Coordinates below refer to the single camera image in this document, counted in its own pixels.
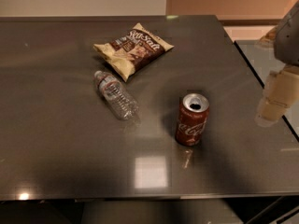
black table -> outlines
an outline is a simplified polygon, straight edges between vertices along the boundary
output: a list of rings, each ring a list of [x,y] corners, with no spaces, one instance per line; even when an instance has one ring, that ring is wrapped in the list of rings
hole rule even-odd
[[[96,70],[113,72],[93,43],[137,22],[175,46],[125,84],[139,124],[93,88]],[[215,16],[1,18],[0,37],[0,200],[299,194],[298,143],[283,120],[255,124],[262,88]],[[184,147],[178,99],[191,91],[211,112]]]

